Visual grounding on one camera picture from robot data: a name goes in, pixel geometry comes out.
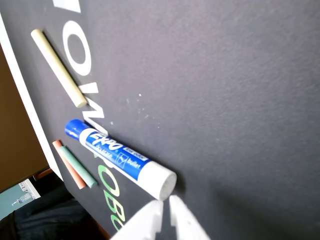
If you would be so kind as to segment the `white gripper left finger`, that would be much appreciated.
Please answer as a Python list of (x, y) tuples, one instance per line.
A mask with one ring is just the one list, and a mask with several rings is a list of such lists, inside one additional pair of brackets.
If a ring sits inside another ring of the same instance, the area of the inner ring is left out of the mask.
[(111, 239), (155, 240), (161, 232), (164, 203), (152, 200), (142, 207)]

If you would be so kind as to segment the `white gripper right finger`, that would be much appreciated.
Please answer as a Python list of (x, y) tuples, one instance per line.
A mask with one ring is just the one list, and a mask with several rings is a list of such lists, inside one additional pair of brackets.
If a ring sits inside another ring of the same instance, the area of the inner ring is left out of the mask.
[(210, 240), (196, 217), (177, 195), (169, 197), (170, 224), (177, 240)]

